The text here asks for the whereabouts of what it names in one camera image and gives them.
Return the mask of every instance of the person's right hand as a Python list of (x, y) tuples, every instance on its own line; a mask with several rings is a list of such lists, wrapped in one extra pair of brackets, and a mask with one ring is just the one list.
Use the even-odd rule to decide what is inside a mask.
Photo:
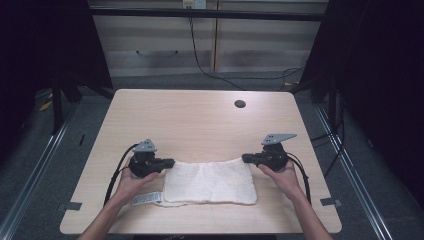
[(290, 200), (293, 201), (297, 194), (303, 194), (292, 161), (288, 161), (286, 166), (278, 172), (274, 172), (263, 164), (260, 164), (258, 168), (268, 175)]

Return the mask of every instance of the folded towel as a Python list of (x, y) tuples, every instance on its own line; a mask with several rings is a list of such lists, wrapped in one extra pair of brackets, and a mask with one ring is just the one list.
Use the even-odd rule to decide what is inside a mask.
[(257, 201), (250, 165), (241, 158), (210, 163), (176, 161), (166, 170), (163, 198), (166, 202), (246, 205)]

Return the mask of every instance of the person's left hand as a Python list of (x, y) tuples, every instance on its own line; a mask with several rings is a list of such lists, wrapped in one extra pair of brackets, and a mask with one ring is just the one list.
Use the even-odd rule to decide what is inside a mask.
[(131, 157), (127, 159), (127, 163), (121, 172), (121, 180), (119, 181), (118, 188), (114, 196), (118, 196), (123, 204), (127, 204), (140, 189), (147, 183), (153, 181), (159, 173), (154, 172), (147, 175), (144, 178), (139, 178), (135, 176), (131, 170), (128, 168)]

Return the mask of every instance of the wooden table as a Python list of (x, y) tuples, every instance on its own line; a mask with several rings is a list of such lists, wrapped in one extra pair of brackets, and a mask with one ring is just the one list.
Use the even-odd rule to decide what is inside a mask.
[[(236, 100), (246, 102), (237, 108)], [(60, 229), (79, 234), (103, 206), (110, 178), (124, 151), (152, 139), (156, 157), (186, 162), (224, 161), (262, 150), (269, 133), (295, 133), (283, 142), (309, 176), (313, 208), (330, 232), (341, 223), (330, 197), (293, 95), (275, 92), (119, 90), (99, 131)], [(302, 232), (291, 202), (274, 183), (251, 166), (258, 202), (254, 206), (202, 204), (177, 208), (125, 206), (110, 233), (119, 234), (278, 234)], [(161, 191), (165, 173), (140, 194)], [(299, 182), (303, 180), (298, 171)]]

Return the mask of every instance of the hand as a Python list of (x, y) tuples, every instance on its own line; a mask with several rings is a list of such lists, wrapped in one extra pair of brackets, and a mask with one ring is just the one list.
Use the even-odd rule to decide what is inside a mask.
[(278, 172), (274, 172), (264, 164), (260, 164), (258, 168), (268, 175), (290, 200), (293, 201), (297, 194), (303, 194), (292, 161), (288, 161), (286, 166)]
[(121, 180), (119, 181), (118, 188), (114, 194), (114, 196), (118, 196), (120, 198), (124, 205), (131, 201), (131, 199), (137, 195), (145, 184), (153, 181), (159, 175), (159, 173), (154, 172), (144, 178), (135, 176), (128, 168), (130, 159), (131, 157), (128, 158), (127, 163), (121, 172)]

